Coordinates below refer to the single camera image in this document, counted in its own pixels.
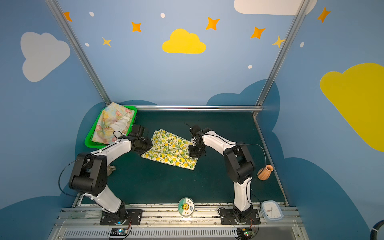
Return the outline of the lemon print skirt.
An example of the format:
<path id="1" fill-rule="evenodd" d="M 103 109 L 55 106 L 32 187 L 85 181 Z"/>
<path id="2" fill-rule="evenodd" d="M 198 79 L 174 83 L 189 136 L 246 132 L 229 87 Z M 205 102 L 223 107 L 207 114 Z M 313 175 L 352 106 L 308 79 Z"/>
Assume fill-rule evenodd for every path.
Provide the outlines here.
<path id="1" fill-rule="evenodd" d="M 152 148 L 141 158 L 192 171 L 195 169 L 198 158 L 189 155 L 190 141 L 162 129 L 154 132 L 151 141 Z"/>

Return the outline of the pastel floral skirt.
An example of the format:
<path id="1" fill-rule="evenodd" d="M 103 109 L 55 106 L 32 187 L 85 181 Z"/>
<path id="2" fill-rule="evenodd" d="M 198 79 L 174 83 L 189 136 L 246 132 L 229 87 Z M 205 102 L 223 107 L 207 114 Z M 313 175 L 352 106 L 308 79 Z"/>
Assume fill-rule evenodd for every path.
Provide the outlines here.
<path id="1" fill-rule="evenodd" d="M 109 145 L 117 141 L 118 134 L 127 135 L 134 123 L 136 110 L 111 103 L 102 110 L 96 121 L 91 141 L 97 144 Z"/>

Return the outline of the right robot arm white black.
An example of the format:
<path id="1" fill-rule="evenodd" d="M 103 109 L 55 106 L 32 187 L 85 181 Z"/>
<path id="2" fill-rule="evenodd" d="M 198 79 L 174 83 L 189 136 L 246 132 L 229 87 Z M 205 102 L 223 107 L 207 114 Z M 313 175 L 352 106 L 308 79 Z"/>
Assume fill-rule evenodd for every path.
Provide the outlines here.
<path id="1" fill-rule="evenodd" d="M 249 144 L 227 140 L 212 129 L 201 129 L 198 125 L 190 126 L 189 130 L 192 135 L 192 143 L 189 145 L 190 157 L 196 159 L 205 155 L 206 147 L 223 156 L 227 174 L 234 183 L 235 221 L 245 224 L 251 220 L 259 224 L 259 211 L 253 208 L 251 202 L 251 183 L 256 167 L 248 149 Z"/>

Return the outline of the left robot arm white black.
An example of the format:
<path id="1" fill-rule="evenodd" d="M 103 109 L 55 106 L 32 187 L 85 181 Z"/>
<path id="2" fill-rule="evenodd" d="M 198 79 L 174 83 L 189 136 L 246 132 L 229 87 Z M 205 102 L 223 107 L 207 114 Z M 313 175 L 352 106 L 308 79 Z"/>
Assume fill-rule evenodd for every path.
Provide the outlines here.
<path id="1" fill-rule="evenodd" d="M 123 226 L 138 225 L 141 215 L 133 217 L 126 209 L 126 204 L 112 192 L 108 186 L 108 166 L 131 151 L 142 155 L 149 151 L 153 143 L 145 134 L 146 128 L 133 125 L 128 135 L 118 131 L 113 134 L 115 143 L 93 151 L 81 153 L 72 161 L 73 169 L 69 178 L 69 188 L 94 201 L 102 209 L 101 225 Z"/>

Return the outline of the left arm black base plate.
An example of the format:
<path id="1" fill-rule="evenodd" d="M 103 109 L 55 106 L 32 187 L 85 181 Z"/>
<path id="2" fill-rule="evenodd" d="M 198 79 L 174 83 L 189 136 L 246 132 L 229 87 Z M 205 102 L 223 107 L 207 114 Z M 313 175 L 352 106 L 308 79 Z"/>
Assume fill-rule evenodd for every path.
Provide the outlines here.
<path id="1" fill-rule="evenodd" d="M 140 225 L 142 219 L 143 210 L 133 209 L 124 210 L 123 214 L 119 213 L 107 213 L 102 212 L 102 218 L 100 220 L 101 226 L 128 226 L 128 225 Z"/>

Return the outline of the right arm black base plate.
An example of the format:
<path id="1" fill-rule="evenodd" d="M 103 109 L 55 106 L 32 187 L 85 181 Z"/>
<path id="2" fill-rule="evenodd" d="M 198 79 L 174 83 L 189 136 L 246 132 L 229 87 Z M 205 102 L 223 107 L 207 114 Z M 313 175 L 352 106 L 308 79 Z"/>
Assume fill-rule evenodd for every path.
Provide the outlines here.
<path id="1" fill-rule="evenodd" d="M 222 225 L 259 225 L 261 223 L 256 209 L 252 209 L 250 215 L 240 222 L 236 220 L 233 209 L 219 208 L 218 214 Z"/>

